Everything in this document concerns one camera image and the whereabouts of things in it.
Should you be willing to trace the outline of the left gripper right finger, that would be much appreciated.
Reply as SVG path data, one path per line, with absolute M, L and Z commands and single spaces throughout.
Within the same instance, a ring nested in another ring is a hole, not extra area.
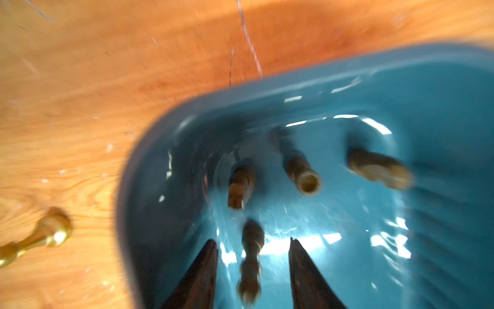
M 346 308 L 297 239 L 290 239 L 288 257 L 294 308 Z

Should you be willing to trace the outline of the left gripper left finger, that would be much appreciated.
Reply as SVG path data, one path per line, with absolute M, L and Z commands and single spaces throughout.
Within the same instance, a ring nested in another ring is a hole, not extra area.
M 212 309 L 216 293 L 218 252 L 217 243 L 209 239 L 160 308 Z

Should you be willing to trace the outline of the teal plastic storage box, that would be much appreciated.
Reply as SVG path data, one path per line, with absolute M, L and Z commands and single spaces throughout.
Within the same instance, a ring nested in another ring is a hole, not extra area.
M 136 308 L 492 308 L 493 52 L 193 99 L 137 143 L 116 215 Z

